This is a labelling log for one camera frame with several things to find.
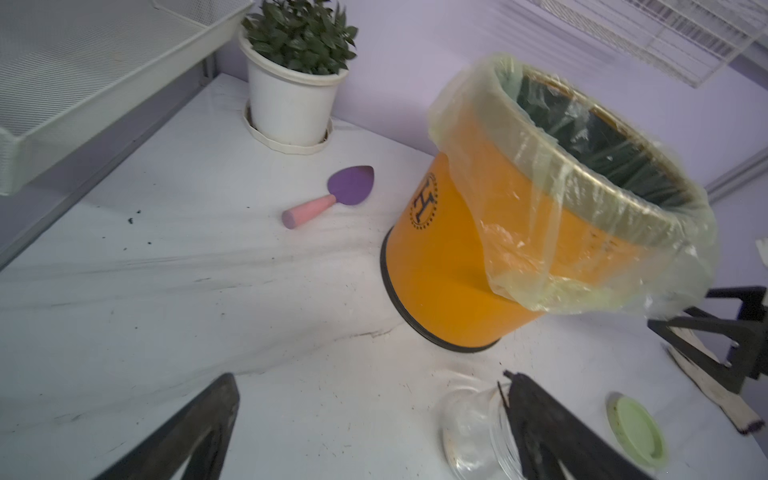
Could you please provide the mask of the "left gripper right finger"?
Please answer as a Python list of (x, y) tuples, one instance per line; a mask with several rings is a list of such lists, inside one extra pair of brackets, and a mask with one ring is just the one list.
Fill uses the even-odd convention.
[(646, 479), (532, 378), (503, 372), (502, 403), (526, 479)]

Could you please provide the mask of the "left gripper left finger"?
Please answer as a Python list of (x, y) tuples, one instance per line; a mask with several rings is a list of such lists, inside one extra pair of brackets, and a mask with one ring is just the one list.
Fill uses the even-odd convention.
[(184, 479), (221, 475), (240, 403), (235, 377), (213, 381), (99, 479)]

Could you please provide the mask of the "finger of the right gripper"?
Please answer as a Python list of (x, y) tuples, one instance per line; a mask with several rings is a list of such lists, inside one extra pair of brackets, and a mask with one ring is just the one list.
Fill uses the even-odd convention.
[[(738, 394), (747, 378), (759, 380), (767, 375), (767, 323), (765, 321), (723, 320), (681, 316), (670, 320), (649, 319), (647, 326), (673, 350), (701, 368), (727, 391)], [(683, 333), (706, 332), (730, 340), (724, 361), (712, 358)]]
[(710, 289), (708, 299), (735, 299), (741, 302), (737, 313), (740, 321), (763, 321), (767, 314), (764, 305), (767, 288), (764, 286), (742, 286)]

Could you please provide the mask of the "glass oatmeal jar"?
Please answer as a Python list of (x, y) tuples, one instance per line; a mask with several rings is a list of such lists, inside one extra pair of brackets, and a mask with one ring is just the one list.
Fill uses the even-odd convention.
[(460, 389), (443, 400), (440, 438), (458, 479), (521, 479), (519, 454), (498, 387)]

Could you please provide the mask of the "green jar lid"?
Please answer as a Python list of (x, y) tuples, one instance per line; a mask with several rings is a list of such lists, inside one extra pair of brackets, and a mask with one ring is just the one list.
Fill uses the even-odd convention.
[(637, 465), (658, 469), (667, 464), (668, 448), (662, 430), (637, 400), (611, 393), (606, 400), (606, 416), (618, 445)]

